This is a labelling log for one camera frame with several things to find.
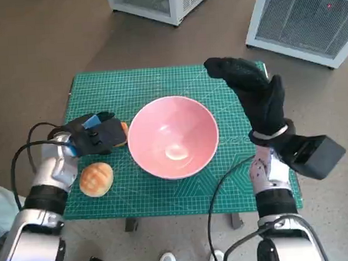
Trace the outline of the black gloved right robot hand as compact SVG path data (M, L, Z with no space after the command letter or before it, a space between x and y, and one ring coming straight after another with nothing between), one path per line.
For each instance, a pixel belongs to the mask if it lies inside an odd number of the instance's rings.
M203 65L209 77L224 80L237 95L253 132L272 136L285 127L285 93L279 75L269 80L254 63L242 58L209 58Z

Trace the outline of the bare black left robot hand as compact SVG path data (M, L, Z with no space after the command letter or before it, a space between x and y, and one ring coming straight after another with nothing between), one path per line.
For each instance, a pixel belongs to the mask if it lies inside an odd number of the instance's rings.
M70 134L71 144L78 157L110 154L116 145L127 140L121 121L108 111L82 115L61 129Z

